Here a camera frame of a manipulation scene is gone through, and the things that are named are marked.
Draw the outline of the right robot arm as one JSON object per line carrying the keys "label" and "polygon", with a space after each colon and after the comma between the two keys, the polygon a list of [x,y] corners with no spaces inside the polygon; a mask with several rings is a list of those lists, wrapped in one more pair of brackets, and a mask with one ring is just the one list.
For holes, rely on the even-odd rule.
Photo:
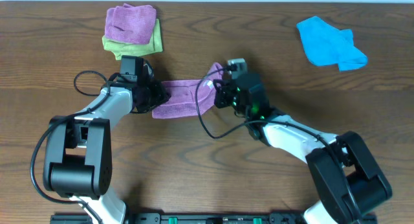
{"label": "right robot arm", "polygon": [[215,105],[245,118],[253,139],[307,164],[320,200],[303,213],[305,223],[362,223],[390,199],[391,185],[359,134],[324,133],[272,107],[258,74],[214,80]]}

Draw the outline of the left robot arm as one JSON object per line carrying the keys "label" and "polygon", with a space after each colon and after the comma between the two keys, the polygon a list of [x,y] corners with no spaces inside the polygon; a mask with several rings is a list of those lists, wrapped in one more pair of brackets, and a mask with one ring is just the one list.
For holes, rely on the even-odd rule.
{"label": "left robot arm", "polygon": [[111,131],[124,116],[147,113],[168,98],[154,78],[120,75],[81,111],[53,117],[37,143],[46,146],[44,188],[58,194],[57,203],[81,206],[92,223],[124,223],[127,205],[111,188]]}

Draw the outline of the purple microfiber cloth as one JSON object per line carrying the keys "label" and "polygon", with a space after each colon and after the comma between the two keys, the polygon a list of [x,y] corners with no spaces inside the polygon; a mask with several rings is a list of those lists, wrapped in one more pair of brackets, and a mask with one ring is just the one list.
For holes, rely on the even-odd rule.
{"label": "purple microfiber cloth", "polygon": [[[197,100],[201,115],[214,106],[216,89],[213,80],[222,79],[223,71],[219,71],[222,68],[219,63],[214,63],[208,71],[208,74],[212,72],[214,74],[210,75],[199,86]],[[165,104],[152,110],[152,117],[155,119],[169,119],[197,116],[195,92],[199,82],[200,80],[163,81],[162,85],[171,97]]]}

